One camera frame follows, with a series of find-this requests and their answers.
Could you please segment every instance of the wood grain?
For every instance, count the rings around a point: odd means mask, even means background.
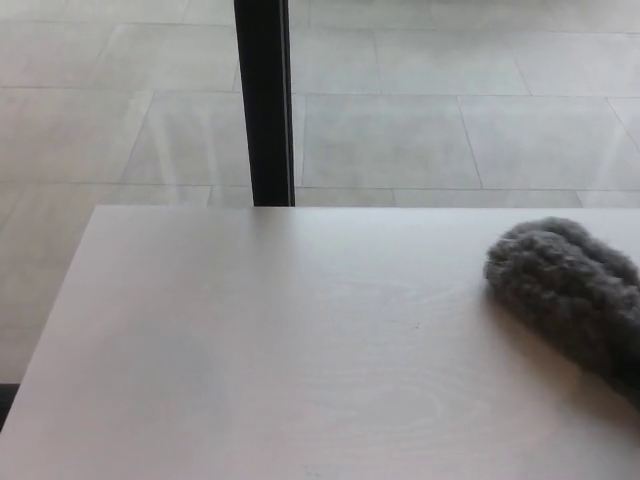
[[[640,213],[553,213],[640,263]],[[547,214],[100,208],[0,478],[636,479],[638,413],[487,303]]]

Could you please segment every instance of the gray fluffy object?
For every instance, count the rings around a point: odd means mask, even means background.
[[[640,279],[624,254],[571,220],[517,225],[488,252],[494,297],[567,357],[640,387]]]

